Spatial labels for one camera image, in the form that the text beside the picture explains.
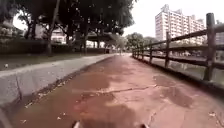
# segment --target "concrete curb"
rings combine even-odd
[[[71,73],[114,55],[82,57],[0,71],[0,107],[34,94]]]

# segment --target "paved path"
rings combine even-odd
[[[224,128],[222,103],[129,56],[93,65],[11,115],[15,128]]]

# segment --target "concrete path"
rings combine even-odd
[[[127,55],[39,95],[10,115],[15,128],[224,128],[220,101]]]

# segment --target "wooden fence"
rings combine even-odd
[[[168,68],[170,61],[176,61],[180,63],[193,64],[198,66],[206,67],[204,72],[205,81],[210,81],[213,74],[213,69],[224,69],[224,64],[221,62],[215,62],[215,54],[216,51],[224,51],[224,44],[216,45],[216,33],[224,32],[224,25],[215,25],[215,19],[213,13],[208,13],[206,15],[206,29],[201,31],[196,31],[187,35],[171,38],[169,32],[166,33],[166,40],[149,44],[147,46],[140,46],[138,48],[133,49],[132,54],[133,57],[139,58],[141,57],[149,57],[149,63],[152,63],[153,58],[164,59],[165,64],[164,68]],[[193,37],[199,36],[207,36],[207,44],[203,46],[189,46],[189,47],[170,47],[170,44],[174,41],[180,41],[184,39],[189,39]],[[155,48],[156,45],[165,44],[165,48]],[[171,57],[170,52],[183,52],[183,51],[204,51],[205,59],[190,59],[186,57]],[[165,55],[153,54],[153,52],[162,51]]]

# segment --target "tree canopy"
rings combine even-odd
[[[23,12],[19,18],[28,26],[26,38],[35,38],[36,25],[40,24],[45,26],[47,35],[51,35],[53,27],[62,29],[68,40],[81,36],[85,47],[89,32],[122,35],[123,29],[134,23],[131,15],[134,2],[136,0],[0,0],[0,21],[9,16],[7,12],[13,7]]]

